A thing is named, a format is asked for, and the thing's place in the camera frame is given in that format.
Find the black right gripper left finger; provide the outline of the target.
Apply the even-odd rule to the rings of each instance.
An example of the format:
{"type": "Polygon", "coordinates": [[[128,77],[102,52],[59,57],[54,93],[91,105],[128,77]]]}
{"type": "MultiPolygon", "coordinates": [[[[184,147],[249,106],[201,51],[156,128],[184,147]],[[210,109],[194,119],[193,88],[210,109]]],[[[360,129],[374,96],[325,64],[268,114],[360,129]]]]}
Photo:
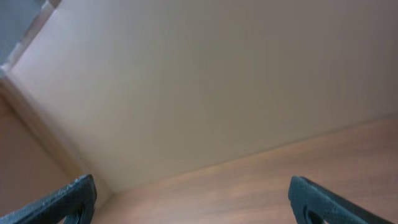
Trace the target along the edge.
{"type": "Polygon", "coordinates": [[[83,175],[50,195],[1,217],[1,224],[90,224],[96,199],[93,176],[83,175]]]}

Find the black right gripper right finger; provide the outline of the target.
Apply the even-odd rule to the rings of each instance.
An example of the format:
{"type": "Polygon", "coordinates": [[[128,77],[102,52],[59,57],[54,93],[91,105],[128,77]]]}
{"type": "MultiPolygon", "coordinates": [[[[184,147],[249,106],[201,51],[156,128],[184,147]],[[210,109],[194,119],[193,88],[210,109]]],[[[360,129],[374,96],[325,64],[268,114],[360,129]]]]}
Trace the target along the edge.
{"type": "Polygon", "coordinates": [[[392,224],[305,177],[291,178],[288,199],[298,224],[392,224]]]}

